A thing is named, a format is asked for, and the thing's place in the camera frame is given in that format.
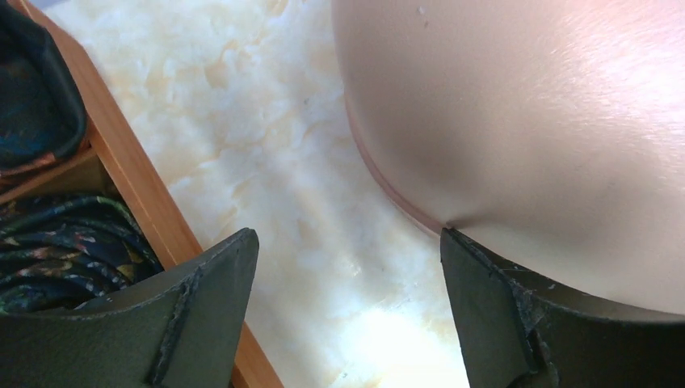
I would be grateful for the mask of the pink suitcase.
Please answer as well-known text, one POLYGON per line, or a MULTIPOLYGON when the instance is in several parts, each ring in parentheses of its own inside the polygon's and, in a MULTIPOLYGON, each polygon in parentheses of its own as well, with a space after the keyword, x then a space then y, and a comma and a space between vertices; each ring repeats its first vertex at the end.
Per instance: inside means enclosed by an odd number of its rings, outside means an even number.
POLYGON ((681 1, 335 1, 359 152, 432 230, 684 311, 681 1))

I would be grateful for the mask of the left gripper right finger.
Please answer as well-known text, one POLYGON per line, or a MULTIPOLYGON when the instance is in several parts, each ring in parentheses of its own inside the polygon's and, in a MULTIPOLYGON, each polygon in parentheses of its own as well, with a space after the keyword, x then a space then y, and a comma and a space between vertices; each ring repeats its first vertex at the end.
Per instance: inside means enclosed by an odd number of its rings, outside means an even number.
POLYGON ((458 230, 440 255, 470 386, 683 386, 683 316, 580 292, 458 230))

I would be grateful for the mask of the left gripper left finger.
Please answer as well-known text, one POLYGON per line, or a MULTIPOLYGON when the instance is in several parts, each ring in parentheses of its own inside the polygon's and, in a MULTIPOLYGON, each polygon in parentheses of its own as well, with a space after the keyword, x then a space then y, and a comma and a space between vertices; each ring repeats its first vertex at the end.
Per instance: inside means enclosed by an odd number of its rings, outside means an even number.
POLYGON ((258 249, 244 228, 75 310, 2 316, 2 386, 228 386, 258 249))

